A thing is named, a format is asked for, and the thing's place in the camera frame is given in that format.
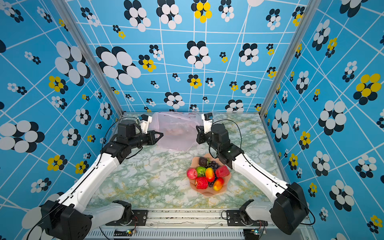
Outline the red orange mango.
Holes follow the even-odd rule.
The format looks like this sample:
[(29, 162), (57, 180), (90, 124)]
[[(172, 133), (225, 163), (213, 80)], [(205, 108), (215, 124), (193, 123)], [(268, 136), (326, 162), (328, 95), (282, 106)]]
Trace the red orange mango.
[(206, 177), (206, 180), (209, 182), (209, 183), (213, 183), (216, 179), (216, 175), (215, 175), (215, 171), (213, 170), (213, 168), (207, 168), (206, 171), (205, 171), (205, 177)]

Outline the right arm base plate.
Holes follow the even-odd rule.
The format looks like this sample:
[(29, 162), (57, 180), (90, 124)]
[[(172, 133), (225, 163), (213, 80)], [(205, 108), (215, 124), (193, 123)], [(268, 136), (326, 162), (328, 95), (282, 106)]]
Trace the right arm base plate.
[(239, 210), (226, 210), (227, 224), (229, 227), (267, 227), (269, 225), (266, 221), (253, 221), (250, 220), (248, 224), (242, 220)]

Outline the red pomegranate fruit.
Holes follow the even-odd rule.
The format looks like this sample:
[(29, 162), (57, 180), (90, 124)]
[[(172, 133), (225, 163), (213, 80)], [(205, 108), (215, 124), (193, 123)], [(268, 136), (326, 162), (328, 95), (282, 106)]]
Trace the red pomegranate fruit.
[(229, 174), (230, 174), (230, 170), (226, 165), (220, 166), (215, 171), (215, 175), (217, 178), (224, 178), (224, 177), (227, 177)]

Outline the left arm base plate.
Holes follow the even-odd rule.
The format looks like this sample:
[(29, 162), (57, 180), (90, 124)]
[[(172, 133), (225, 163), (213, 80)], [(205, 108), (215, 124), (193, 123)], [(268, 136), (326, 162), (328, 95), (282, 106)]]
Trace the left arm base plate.
[(132, 210), (132, 218), (129, 222), (125, 220), (112, 221), (106, 226), (145, 226), (148, 218), (148, 210)]

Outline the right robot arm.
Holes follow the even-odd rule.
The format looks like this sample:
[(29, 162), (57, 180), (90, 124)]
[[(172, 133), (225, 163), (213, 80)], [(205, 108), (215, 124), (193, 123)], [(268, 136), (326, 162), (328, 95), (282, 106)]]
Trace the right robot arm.
[(198, 144), (208, 144), (217, 152), (221, 163), (246, 177), (270, 200), (268, 204), (258, 204), (254, 200), (243, 204), (239, 209), (243, 224), (272, 222), (283, 233), (291, 235), (310, 213), (302, 187), (274, 177), (252, 161), (244, 150), (230, 141), (223, 124), (209, 128), (197, 126), (196, 129)]

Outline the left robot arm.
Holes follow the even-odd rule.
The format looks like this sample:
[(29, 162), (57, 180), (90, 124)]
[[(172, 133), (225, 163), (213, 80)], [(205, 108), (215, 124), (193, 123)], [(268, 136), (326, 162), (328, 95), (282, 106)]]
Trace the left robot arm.
[(134, 219), (132, 205), (125, 201), (113, 201), (93, 212), (86, 212), (86, 207), (106, 178), (121, 163), (134, 157), (134, 149), (141, 151), (163, 137), (163, 133), (148, 129), (151, 122), (148, 115), (123, 118), (117, 125), (117, 133), (101, 149), (87, 172), (57, 200), (42, 205), (42, 218), (37, 226), (60, 240), (83, 240), (91, 230), (107, 223), (130, 224)]

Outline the pink plastic bag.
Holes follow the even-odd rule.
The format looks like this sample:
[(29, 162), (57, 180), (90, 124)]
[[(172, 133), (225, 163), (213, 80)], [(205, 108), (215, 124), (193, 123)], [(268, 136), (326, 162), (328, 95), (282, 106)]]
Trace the pink plastic bag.
[(149, 129), (164, 134), (157, 142), (161, 148), (187, 152), (197, 144), (196, 126), (203, 124), (200, 114), (158, 112), (152, 118)]

